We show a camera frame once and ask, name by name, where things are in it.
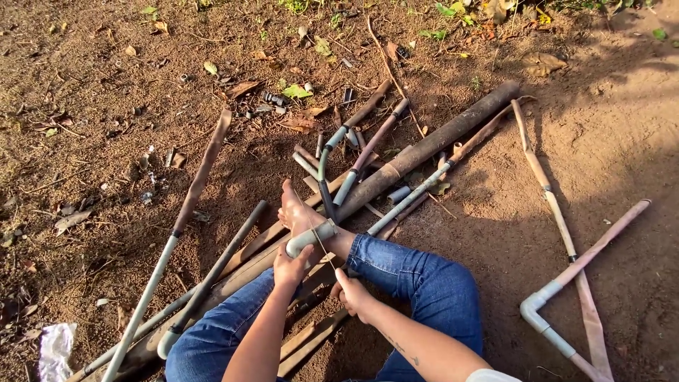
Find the jeans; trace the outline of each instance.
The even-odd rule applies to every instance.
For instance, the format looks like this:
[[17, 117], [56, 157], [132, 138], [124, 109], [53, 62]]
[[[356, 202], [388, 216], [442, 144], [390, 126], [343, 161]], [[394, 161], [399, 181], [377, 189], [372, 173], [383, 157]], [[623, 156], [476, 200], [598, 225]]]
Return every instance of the jeans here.
[[[356, 236], [347, 263], [382, 291], [409, 300], [413, 320], [481, 355], [478, 291], [471, 273], [462, 265], [367, 235]], [[220, 382], [273, 287], [273, 269], [268, 269], [187, 329], [168, 355], [167, 381]], [[374, 381], [424, 379], [394, 350]]]

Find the hand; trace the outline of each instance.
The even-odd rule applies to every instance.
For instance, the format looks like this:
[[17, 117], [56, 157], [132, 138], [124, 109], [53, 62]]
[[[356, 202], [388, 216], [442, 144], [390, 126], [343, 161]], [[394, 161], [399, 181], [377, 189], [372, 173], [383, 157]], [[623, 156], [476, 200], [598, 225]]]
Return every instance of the hand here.
[[361, 284], [359, 280], [350, 279], [342, 269], [335, 269], [337, 282], [330, 291], [330, 295], [337, 297], [344, 303], [344, 307], [351, 316], [359, 315], [364, 324], [370, 324], [369, 312], [373, 303], [378, 302]]
[[274, 287], [294, 291], [304, 278], [306, 262], [314, 251], [314, 246], [307, 245], [297, 258], [292, 259], [285, 251], [286, 244], [287, 242], [278, 246], [278, 255], [274, 260]]

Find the person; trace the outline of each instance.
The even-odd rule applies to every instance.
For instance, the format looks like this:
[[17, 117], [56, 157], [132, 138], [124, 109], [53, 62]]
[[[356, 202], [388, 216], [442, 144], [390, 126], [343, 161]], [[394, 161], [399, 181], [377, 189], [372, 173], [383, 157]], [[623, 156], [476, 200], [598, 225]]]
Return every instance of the person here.
[[[283, 183], [281, 200], [278, 218], [293, 237], [325, 220], [299, 199], [290, 179]], [[435, 254], [337, 229], [324, 248], [412, 307], [408, 318], [375, 299], [357, 279], [335, 270], [331, 295], [394, 346], [374, 381], [519, 382], [492, 370], [481, 357], [479, 296], [466, 268]], [[308, 245], [293, 260], [281, 245], [273, 268], [182, 334], [168, 355], [167, 382], [284, 381], [276, 374], [287, 307], [306, 275], [306, 261], [314, 265], [324, 255]]]

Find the bare foot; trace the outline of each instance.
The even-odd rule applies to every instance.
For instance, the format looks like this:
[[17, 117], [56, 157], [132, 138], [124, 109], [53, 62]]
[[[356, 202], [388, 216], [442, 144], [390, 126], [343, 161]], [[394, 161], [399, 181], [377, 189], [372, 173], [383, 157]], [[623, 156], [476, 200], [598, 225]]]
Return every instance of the bare foot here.
[[283, 182], [280, 200], [282, 207], [278, 209], [278, 219], [292, 232], [293, 237], [325, 221], [323, 216], [297, 196], [290, 179]]

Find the dirt ground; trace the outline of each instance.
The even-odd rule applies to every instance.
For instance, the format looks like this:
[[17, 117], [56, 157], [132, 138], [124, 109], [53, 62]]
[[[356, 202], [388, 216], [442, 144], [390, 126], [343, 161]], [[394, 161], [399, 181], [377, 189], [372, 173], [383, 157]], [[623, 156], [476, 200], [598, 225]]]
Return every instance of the dirt ground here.
[[[169, 34], [149, 34], [154, 28], [144, 21], [151, 16], [140, 13], [148, 5], [157, 7]], [[21, 341], [30, 329], [76, 322], [73, 370], [120, 339], [116, 303], [135, 305], [141, 295], [198, 168], [208, 141], [201, 134], [214, 125], [224, 105], [244, 113], [261, 102], [260, 90], [278, 91], [279, 78], [314, 84], [315, 95], [303, 102], [305, 108], [342, 102], [347, 86], [359, 99], [354, 104], [369, 97], [366, 88], [377, 86], [387, 74], [373, 44], [360, 56], [354, 52], [371, 41], [364, 13], [376, 20], [383, 44], [388, 40], [409, 48], [416, 41], [412, 57], [402, 59], [394, 74], [429, 131], [505, 80], [520, 81], [524, 94], [538, 97], [524, 107], [530, 114], [530, 136], [579, 252], [641, 198], [653, 200], [588, 266], [587, 275], [616, 379], [677, 379], [679, 302], [672, 296], [679, 292], [674, 277], [679, 271], [679, 49], [671, 43], [679, 39], [677, 7], [667, 2], [653, 11], [626, 10], [611, 21], [587, 11], [554, 13], [552, 25], [559, 28], [546, 33], [525, 27], [528, 20], [516, 15], [486, 41], [474, 34], [478, 29], [461, 27], [459, 19], [445, 19], [434, 9], [422, 13], [425, 5], [382, 1], [365, 12], [360, 5], [358, 17], [333, 29], [329, 21], [335, 4], [295, 16], [275, 2], [221, 3], [201, 12], [174, 1], [6, 3], [0, 22], [0, 201], [14, 197], [16, 204], [0, 211], [0, 224], [3, 233], [19, 228], [25, 238], [0, 248], [5, 304], [0, 381], [37, 380], [39, 341]], [[334, 56], [349, 58], [354, 67], [328, 63], [313, 47], [299, 48], [299, 25], [336, 39], [329, 40]], [[659, 27], [668, 40], [653, 38], [651, 31]], [[452, 31], [442, 43], [418, 36], [420, 29], [442, 28]], [[128, 46], [138, 56], [127, 55]], [[254, 60], [254, 50], [275, 59]], [[520, 58], [536, 50], [566, 58], [568, 68], [548, 78], [528, 75]], [[461, 52], [469, 56], [463, 58]], [[162, 58], [168, 59], [163, 67], [149, 65]], [[252, 79], [262, 85], [242, 102], [224, 101], [214, 77], [203, 70], [206, 60], [235, 82]], [[302, 74], [291, 73], [294, 67]], [[182, 74], [194, 80], [184, 84]], [[383, 105], [398, 98], [392, 89]], [[16, 116], [22, 104], [25, 112]], [[128, 118], [133, 107], [142, 109], [130, 126], [114, 122]], [[355, 108], [350, 104], [343, 110], [345, 118]], [[52, 110], [68, 112], [72, 124], [64, 126], [72, 133], [60, 128], [46, 137], [32, 129], [34, 122], [45, 120], [42, 112]], [[184, 293], [179, 279], [191, 288], [205, 276], [260, 199], [272, 208], [250, 238], [269, 227], [276, 220], [285, 178], [292, 177], [302, 196], [311, 193], [291, 154], [295, 143], [311, 151], [315, 137], [276, 123], [285, 118], [267, 114], [252, 121], [235, 119], [198, 205], [210, 214], [210, 222], [190, 224], [146, 317]], [[331, 125], [330, 116], [319, 119]], [[370, 138], [379, 123], [372, 115], [359, 126]], [[107, 138], [110, 131], [118, 131], [117, 136]], [[415, 124], [406, 118], [378, 152], [418, 139]], [[165, 150], [187, 142], [181, 150], [188, 157], [185, 168], [164, 167]], [[157, 182], [152, 184], [146, 171], [141, 180], [124, 180], [129, 164], [150, 145], [155, 150], [149, 170]], [[355, 157], [350, 150], [333, 153], [330, 178], [350, 167]], [[432, 163], [426, 163], [424, 172], [431, 169]], [[519, 303], [567, 262], [521, 152], [516, 124], [505, 122], [449, 179], [452, 187], [441, 202], [454, 217], [428, 201], [391, 240], [436, 252], [473, 271], [481, 291], [485, 358], [494, 368], [524, 381], [585, 380], [519, 315]], [[140, 197], [148, 191], [153, 202], [146, 206]], [[94, 202], [86, 207], [94, 211], [88, 222], [57, 237], [57, 207], [71, 203], [78, 208], [87, 198]], [[360, 211], [346, 226], [360, 232], [374, 221]], [[110, 303], [97, 308], [100, 298]], [[12, 309], [31, 305], [37, 305], [31, 314], [4, 320]], [[337, 309], [337, 302], [324, 301], [291, 333]], [[574, 288], [566, 288], [542, 313], [587, 358]], [[390, 351], [373, 328], [350, 319], [292, 380], [372, 378]]]

